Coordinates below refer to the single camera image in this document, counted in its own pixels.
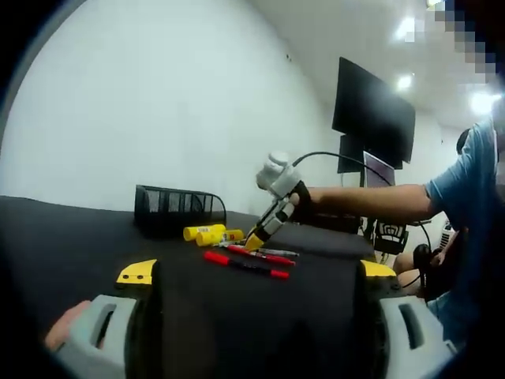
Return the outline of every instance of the black wire mesh organizer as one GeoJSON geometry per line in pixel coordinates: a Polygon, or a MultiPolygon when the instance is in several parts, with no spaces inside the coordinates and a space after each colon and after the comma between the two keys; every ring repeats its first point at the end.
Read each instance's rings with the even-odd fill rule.
{"type": "Polygon", "coordinates": [[[226,208],[216,195],[137,185],[135,224],[149,237],[181,237],[185,227],[216,223],[226,225],[226,208]]]}

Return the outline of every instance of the black electronic device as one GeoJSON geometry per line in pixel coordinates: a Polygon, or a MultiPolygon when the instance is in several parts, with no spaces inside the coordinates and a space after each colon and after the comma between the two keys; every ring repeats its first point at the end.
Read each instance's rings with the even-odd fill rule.
{"type": "Polygon", "coordinates": [[[333,129],[355,137],[389,164],[409,163],[415,120],[413,106],[386,83],[340,58],[333,129]]]}
{"type": "MultiPolygon", "coordinates": [[[[403,162],[401,159],[389,159],[387,157],[387,154],[381,154],[381,152],[377,152],[374,148],[365,146],[362,141],[348,134],[340,137],[339,154],[348,156],[363,163],[363,152],[369,152],[373,154],[377,158],[392,166],[395,170],[403,169],[403,162]]],[[[339,158],[339,168],[337,169],[337,172],[339,174],[361,172],[362,170],[363,166],[361,166],[359,163],[353,162],[349,159],[339,158]]]]}
{"type": "Polygon", "coordinates": [[[368,152],[363,152],[363,161],[366,167],[370,167],[375,171],[369,170],[368,168],[365,169],[365,185],[367,187],[388,187],[396,184],[395,169],[389,164],[368,152]]]}

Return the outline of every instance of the man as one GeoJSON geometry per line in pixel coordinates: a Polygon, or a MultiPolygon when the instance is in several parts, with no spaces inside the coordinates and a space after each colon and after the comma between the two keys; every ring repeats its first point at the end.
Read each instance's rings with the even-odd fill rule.
{"type": "MultiPolygon", "coordinates": [[[[459,136],[458,142],[456,143],[456,152],[458,156],[462,154],[469,131],[470,129],[467,129],[459,136]]],[[[432,286],[431,292],[436,292],[438,295],[441,295],[449,291],[454,284],[457,266],[460,261],[459,258],[461,257],[460,253],[463,247],[463,237],[463,233],[456,231],[449,243],[431,259],[430,265],[432,269],[426,272],[426,280],[432,286]],[[450,256],[446,261],[445,258],[448,253],[450,256]]],[[[416,248],[412,253],[399,254],[393,264],[393,269],[396,275],[398,275],[398,281],[402,287],[405,287],[405,291],[409,295],[426,295],[421,293],[421,279],[419,279],[419,270],[424,260],[423,254],[423,249],[416,248]]]]}
{"type": "Polygon", "coordinates": [[[442,323],[444,338],[459,346],[479,317],[479,286],[487,239],[496,213],[503,208],[496,187],[495,129],[501,136],[504,125],[505,122],[493,122],[491,118],[476,124],[468,133],[458,161],[424,186],[309,190],[314,212],[347,212],[403,223],[431,219],[445,212],[455,230],[468,227],[453,288],[427,304],[442,323]]]}

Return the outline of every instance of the pen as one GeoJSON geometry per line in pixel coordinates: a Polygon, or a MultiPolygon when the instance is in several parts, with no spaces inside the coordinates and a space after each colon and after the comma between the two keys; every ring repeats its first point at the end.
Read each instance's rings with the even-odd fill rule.
{"type": "Polygon", "coordinates": [[[228,245],[226,248],[230,251],[233,251],[234,253],[239,253],[243,255],[250,255],[251,257],[258,257],[260,259],[264,259],[268,262],[271,263],[279,263],[281,265],[290,265],[290,266],[295,266],[296,262],[292,261],[291,259],[287,259],[285,257],[274,257],[273,255],[266,255],[262,253],[257,253],[256,251],[247,251],[241,246],[236,246],[236,245],[228,245]]]}
{"type": "Polygon", "coordinates": [[[213,251],[206,251],[204,253],[204,259],[206,259],[207,261],[217,263],[219,265],[235,267],[245,271],[257,272],[262,275],[271,276],[272,278],[287,279],[290,277],[290,274],[288,272],[270,270],[268,268],[247,265],[239,261],[234,261],[233,259],[230,259],[229,257],[226,257],[224,255],[214,253],[213,251]]]}
{"type": "Polygon", "coordinates": [[[224,241],[220,243],[215,243],[213,246],[214,247],[228,247],[229,245],[244,245],[245,240],[242,239],[241,241],[224,241]]]}
{"type": "Polygon", "coordinates": [[[276,255],[278,257],[298,257],[300,255],[299,253],[295,253],[294,251],[288,251],[288,250],[274,250],[274,249],[261,248],[258,249],[258,251],[260,253],[276,255]]]}

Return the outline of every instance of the white wall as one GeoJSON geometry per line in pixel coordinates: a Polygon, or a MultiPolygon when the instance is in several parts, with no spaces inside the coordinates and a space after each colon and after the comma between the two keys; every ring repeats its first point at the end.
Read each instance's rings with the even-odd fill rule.
{"type": "MultiPolygon", "coordinates": [[[[237,0],[87,0],[28,71],[0,193],[133,209],[136,184],[204,190],[259,214],[267,153],[332,149],[331,124],[275,30],[237,0]]],[[[301,165],[312,185],[336,163],[301,165]]]]}

